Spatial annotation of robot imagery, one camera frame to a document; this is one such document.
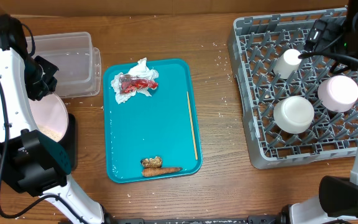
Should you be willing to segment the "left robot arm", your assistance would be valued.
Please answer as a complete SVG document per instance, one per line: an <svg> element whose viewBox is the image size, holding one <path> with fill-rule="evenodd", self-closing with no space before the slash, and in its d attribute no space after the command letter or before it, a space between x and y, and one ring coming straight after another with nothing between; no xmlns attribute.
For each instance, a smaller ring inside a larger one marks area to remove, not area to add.
<svg viewBox="0 0 358 224"><path fill-rule="evenodd" d="M112 216L71 176L75 117L68 115L61 141L36 125L30 101L54 92L58 68L35 54L28 32L18 19L0 15L0 186L50 202L72 223L112 223Z"/></svg>

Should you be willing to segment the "white tissue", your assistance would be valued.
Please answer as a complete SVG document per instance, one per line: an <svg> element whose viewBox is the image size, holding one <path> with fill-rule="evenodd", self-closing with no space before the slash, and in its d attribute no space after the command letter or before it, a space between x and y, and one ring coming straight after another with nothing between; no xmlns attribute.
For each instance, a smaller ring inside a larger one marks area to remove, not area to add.
<svg viewBox="0 0 358 224"><path fill-rule="evenodd" d="M117 104L125 103L129 98L135 96L137 93L141 93L147 97L151 97L151 93L149 90L153 90L151 88L144 88L141 90L134 91L132 93L124 93L122 94L120 91L119 77L121 75L130 75L132 77L145 78L148 80L155 81L159 77L159 72L155 69L150 69L147 66L147 59L142 58L137 62L137 65L132 67L127 73L119 73L116 75L111 81L111 87L115 92L115 99Z"/></svg>

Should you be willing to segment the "white cup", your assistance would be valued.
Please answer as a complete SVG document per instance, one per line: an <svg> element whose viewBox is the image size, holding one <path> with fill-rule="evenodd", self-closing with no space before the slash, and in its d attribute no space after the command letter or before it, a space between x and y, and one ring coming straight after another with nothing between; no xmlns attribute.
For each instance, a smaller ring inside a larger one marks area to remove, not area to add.
<svg viewBox="0 0 358 224"><path fill-rule="evenodd" d="M288 49L284 51L273 68L274 74L280 74L280 78L286 80L292 72L298 70L301 63L301 59L298 58L300 55L301 52L296 49Z"/></svg>

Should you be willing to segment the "red snack wrapper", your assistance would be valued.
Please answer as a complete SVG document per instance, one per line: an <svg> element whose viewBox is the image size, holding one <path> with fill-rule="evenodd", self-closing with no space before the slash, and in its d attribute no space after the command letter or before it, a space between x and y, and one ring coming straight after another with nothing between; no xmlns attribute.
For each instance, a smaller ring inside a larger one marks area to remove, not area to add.
<svg viewBox="0 0 358 224"><path fill-rule="evenodd" d="M121 75L119 77L120 91L122 94L132 93L144 88L156 89L158 83L145 78L132 77L130 75Z"/></svg>

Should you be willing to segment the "large white plate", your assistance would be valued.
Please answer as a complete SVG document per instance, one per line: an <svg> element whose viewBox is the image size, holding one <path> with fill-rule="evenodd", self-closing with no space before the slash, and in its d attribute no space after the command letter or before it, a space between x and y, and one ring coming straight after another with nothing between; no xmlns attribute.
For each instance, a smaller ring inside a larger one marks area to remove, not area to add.
<svg viewBox="0 0 358 224"><path fill-rule="evenodd" d="M58 95L52 93L43 97L40 101L29 100L29 105L36 125L41 124L50 127L62 133L64 137L68 128L68 112Z"/></svg>

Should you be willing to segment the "small white bowl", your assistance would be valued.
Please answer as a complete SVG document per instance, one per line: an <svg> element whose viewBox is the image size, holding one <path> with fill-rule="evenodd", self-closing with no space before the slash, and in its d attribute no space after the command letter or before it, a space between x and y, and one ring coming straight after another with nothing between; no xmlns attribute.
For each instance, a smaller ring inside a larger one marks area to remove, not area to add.
<svg viewBox="0 0 358 224"><path fill-rule="evenodd" d="M311 125L314 108L306 98L291 96L276 104L273 118L281 130L290 134L300 134Z"/></svg>

